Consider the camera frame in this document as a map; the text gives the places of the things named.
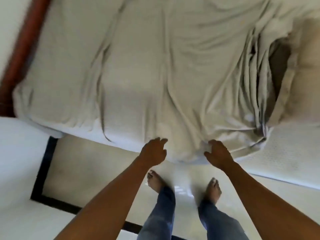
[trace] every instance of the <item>foot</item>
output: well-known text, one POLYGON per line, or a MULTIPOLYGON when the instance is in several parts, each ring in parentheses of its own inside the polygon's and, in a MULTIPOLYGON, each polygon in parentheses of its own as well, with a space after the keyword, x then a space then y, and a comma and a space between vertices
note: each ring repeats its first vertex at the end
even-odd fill
POLYGON ((218 202, 222 191, 219 187, 219 181, 214 177, 210 180, 207 190, 205 191, 205 198, 210 200, 214 205, 218 202))
POLYGON ((149 187, 157 193, 160 193, 162 188, 167 186, 166 182, 154 170, 148 172, 147 178, 149 187))

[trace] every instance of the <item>blue jeans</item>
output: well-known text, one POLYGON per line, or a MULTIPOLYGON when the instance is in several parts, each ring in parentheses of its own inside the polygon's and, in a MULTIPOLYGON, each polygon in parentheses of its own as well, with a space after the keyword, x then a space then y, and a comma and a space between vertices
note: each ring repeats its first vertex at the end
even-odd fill
MULTIPOLYGON (((143 225, 137 240, 170 240, 174 224, 176 199, 169 187, 164 187, 150 216, 143 225)), ((208 240, 249 240, 237 220, 219 211, 208 200, 198 208, 208 240)))

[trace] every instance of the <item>black baseboard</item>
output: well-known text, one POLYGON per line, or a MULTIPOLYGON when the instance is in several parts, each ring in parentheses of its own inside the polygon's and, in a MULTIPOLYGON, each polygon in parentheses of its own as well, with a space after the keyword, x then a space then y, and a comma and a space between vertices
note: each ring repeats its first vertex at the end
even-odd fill
MULTIPOLYGON (((54 150, 56 148, 57 142, 58 139, 55 139, 53 137, 50 137, 48 140, 47 148, 45 150, 30 199, 38 203, 44 204, 46 206, 50 206, 52 208, 76 215, 82 209, 81 207, 42 195, 43 186, 48 175, 48 171, 50 168, 50 164, 54 155, 54 150)), ((122 227, 122 230, 126 230, 135 234, 139 234, 141 229, 141 225, 128 221, 126 221, 122 227)), ((184 239, 177 236, 172 236, 171 240, 184 239)))

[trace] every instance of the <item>pillowcase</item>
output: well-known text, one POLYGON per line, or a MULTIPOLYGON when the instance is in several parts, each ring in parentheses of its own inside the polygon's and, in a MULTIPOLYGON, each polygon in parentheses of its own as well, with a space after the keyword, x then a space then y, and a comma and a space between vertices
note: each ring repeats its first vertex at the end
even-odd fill
POLYGON ((320 125, 320 18, 295 21, 291 56, 269 126, 320 125))

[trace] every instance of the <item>wooden headboard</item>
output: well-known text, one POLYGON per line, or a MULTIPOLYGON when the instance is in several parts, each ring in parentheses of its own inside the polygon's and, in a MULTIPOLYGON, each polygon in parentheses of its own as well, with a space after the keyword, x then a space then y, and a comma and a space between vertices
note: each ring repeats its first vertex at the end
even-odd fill
POLYGON ((51 0, 32 0, 0 84, 0 116, 15 117, 12 92, 24 78, 23 69, 37 43, 51 0))

